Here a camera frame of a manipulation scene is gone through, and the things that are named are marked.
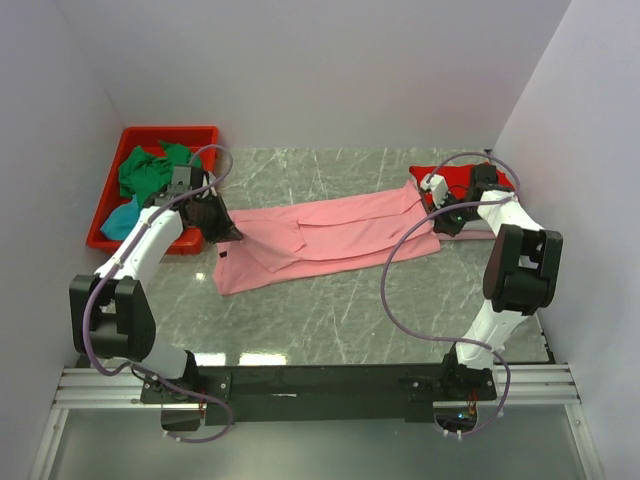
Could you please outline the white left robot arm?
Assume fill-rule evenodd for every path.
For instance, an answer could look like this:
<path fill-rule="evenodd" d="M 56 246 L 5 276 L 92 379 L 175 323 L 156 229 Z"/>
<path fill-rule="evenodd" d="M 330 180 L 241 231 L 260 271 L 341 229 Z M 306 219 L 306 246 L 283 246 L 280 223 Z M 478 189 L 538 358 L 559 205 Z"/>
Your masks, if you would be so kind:
<path fill-rule="evenodd" d="M 199 230 L 209 243 L 242 239 L 217 191 L 219 181 L 194 165 L 175 167 L 169 184 L 147 198 L 133 230 L 110 259 L 94 274 L 72 280 L 73 343 L 101 374 L 139 368 L 179 402 L 199 392 L 193 353 L 158 336 L 146 288 L 185 229 Z"/>

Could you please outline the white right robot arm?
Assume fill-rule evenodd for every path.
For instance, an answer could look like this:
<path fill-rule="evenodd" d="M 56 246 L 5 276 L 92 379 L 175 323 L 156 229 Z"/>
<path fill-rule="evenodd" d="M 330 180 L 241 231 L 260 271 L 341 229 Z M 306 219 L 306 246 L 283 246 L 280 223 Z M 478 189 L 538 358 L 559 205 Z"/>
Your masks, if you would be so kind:
<path fill-rule="evenodd" d="M 430 173 L 420 181 L 426 211 L 437 213 L 433 230 L 454 237 L 473 221 L 484 221 L 495 236 L 483 276 L 484 302 L 471 327 L 447 355 L 449 368 L 439 374 L 444 395 L 460 399 L 490 381 L 493 353 L 525 318 L 548 306 L 555 294 L 563 249 L 561 233 L 534 221 L 496 166 L 470 168 L 465 196 L 450 192 L 444 176 Z"/>

